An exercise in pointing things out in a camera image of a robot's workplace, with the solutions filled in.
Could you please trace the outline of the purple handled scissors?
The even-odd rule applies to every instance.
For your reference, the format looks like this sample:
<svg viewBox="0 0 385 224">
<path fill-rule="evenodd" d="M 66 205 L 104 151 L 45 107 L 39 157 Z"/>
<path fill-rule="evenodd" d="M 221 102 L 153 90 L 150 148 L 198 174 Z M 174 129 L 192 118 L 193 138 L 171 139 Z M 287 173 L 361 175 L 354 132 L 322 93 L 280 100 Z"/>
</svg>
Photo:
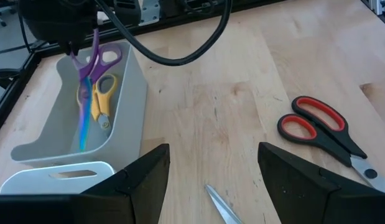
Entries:
<svg viewBox="0 0 385 224">
<path fill-rule="evenodd" d="M 72 62 L 78 71 L 78 88 L 76 99 L 79 105 L 79 142 L 80 151 L 85 151 L 88 142 L 90 120 L 93 119 L 91 109 L 91 87 L 111 67 L 123 59 L 123 50 L 118 44 L 100 45 L 99 31 L 93 30 L 92 53 L 90 60 L 84 64 L 78 61 L 77 57 L 71 55 Z"/>
</svg>

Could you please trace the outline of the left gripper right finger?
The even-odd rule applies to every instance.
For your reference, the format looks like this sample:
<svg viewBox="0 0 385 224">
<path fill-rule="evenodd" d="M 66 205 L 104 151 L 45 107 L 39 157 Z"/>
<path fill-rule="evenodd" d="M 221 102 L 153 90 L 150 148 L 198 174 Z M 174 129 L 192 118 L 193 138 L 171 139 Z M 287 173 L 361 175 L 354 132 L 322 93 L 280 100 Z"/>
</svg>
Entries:
<svg viewBox="0 0 385 224">
<path fill-rule="evenodd" d="M 385 193 L 268 142 L 257 161 L 282 224 L 385 224 Z"/>
</svg>

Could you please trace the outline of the silver frame bracket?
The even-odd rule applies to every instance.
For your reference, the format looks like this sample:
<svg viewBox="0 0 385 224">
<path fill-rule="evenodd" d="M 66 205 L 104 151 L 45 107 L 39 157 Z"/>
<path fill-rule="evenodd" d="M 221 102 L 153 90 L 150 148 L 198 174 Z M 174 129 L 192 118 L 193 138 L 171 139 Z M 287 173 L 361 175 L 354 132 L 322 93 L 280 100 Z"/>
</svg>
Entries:
<svg viewBox="0 0 385 224">
<path fill-rule="evenodd" d="M 142 0 L 141 20 L 139 26 L 146 26 L 159 22 L 160 4 L 159 0 Z"/>
</svg>

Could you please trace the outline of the white plastic bin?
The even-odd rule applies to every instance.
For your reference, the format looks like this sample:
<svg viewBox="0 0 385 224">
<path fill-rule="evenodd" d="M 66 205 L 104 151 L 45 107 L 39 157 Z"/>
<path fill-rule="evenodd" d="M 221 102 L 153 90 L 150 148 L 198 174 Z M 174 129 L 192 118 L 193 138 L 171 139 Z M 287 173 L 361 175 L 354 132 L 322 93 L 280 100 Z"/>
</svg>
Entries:
<svg viewBox="0 0 385 224">
<path fill-rule="evenodd" d="M 0 194 L 79 194 L 113 174 L 102 161 L 22 170 L 2 184 Z"/>
</svg>

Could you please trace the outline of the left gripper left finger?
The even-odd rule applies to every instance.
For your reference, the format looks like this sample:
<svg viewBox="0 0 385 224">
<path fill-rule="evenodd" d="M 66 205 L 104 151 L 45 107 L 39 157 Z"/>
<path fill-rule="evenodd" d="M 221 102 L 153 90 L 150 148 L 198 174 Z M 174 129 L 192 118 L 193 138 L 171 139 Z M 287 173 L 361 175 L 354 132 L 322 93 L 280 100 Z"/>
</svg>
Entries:
<svg viewBox="0 0 385 224">
<path fill-rule="evenodd" d="M 169 168 L 161 144 L 80 194 L 0 195 L 0 224 L 158 224 Z"/>
</svg>

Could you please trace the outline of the black and red scissors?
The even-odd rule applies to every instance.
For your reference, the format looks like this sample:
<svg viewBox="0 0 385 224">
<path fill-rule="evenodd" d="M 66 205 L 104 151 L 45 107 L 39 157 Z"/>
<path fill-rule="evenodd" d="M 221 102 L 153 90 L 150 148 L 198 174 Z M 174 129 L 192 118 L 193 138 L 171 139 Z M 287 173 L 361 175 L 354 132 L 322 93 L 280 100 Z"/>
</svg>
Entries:
<svg viewBox="0 0 385 224">
<path fill-rule="evenodd" d="M 331 127 L 325 120 L 302 107 L 313 106 L 325 112 L 338 124 Z M 372 188 L 385 193 L 385 177 L 367 160 L 367 154 L 352 140 L 347 120 L 330 105 L 311 96 L 298 96 L 292 103 L 293 114 L 283 115 L 277 122 L 279 134 L 286 140 L 297 144 L 319 147 L 347 167 L 352 167 Z M 297 123 L 309 133 L 309 137 L 300 137 L 286 130 L 287 123 Z"/>
</svg>

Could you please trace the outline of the red handled scissors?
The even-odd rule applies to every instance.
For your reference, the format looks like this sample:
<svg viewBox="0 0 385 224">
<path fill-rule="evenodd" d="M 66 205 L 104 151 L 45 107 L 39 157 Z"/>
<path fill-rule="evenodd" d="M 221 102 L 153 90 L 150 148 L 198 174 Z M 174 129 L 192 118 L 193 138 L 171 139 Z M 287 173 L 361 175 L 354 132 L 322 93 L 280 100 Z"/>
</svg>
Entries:
<svg viewBox="0 0 385 224">
<path fill-rule="evenodd" d="M 205 189 L 226 224 L 243 224 L 240 218 L 234 211 L 232 211 L 228 204 L 211 185 L 206 184 Z"/>
</svg>

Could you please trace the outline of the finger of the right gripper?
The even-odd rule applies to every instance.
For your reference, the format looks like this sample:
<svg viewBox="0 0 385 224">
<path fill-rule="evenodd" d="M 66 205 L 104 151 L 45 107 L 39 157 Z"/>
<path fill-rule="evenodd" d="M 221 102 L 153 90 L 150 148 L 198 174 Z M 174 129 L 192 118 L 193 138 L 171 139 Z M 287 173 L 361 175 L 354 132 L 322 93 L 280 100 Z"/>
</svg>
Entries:
<svg viewBox="0 0 385 224">
<path fill-rule="evenodd" d="M 77 56 L 80 50 L 80 41 L 79 40 L 69 40 L 65 43 L 65 53 L 67 55 Z"/>
</svg>

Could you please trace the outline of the yellow handled scissors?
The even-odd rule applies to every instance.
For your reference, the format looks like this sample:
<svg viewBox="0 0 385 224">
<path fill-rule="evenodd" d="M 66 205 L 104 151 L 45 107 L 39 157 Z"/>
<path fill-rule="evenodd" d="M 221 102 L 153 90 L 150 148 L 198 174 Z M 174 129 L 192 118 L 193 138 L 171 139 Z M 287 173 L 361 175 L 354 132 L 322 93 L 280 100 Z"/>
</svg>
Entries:
<svg viewBox="0 0 385 224">
<path fill-rule="evenodd" d="M 93 119 L 100 124 L 103 131 L 111 132 L 110 101 L 117 89 L 118 79 L 115 75 L 105 73 L 91 87 L 91 109 Z"/>
</svg>

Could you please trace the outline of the grey plastic bin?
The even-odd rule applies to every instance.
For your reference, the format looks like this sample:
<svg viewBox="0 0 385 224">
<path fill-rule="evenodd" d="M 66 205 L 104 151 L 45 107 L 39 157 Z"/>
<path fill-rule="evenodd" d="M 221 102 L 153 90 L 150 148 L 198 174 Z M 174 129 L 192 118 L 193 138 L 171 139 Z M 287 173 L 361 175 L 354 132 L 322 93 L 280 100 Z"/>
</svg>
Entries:
<svg viewBox="0 0 385 224">
<path fill-rule="evenodd" d="M 119 170 L 139 157 L 147 81 L 131 46 L 127 42 L 120 42 L 119 46 L 123 50 L 123 59 L 109 70 L 118 79 L 110 104 L 110 136 L 91 120 L 86 150 L 79 150 L 75 98 L 78 72 L 71 59 L 64 56 L 56 64 L 62 85 L 42 132 L 37 140 L 16 146 L 11 151 L 13 161 L 32 167 L 104 161 Z"/>
</svg>

